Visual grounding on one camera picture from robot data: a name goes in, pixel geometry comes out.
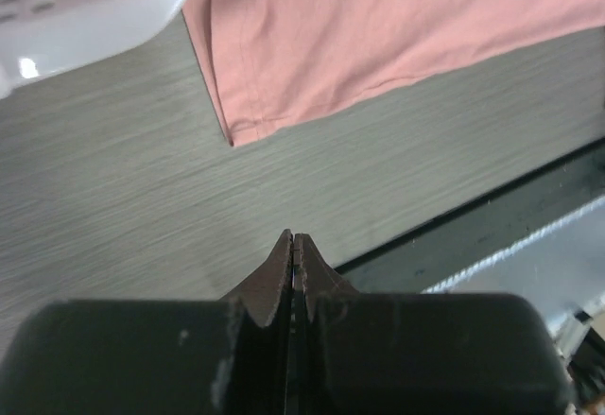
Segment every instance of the gray wooden surface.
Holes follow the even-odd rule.
[[[602,136],[604,85],[591,30],[233,149],[179,17],[0,102],[0,352],[53,299],[219,296],[285,227],[344,262]]]

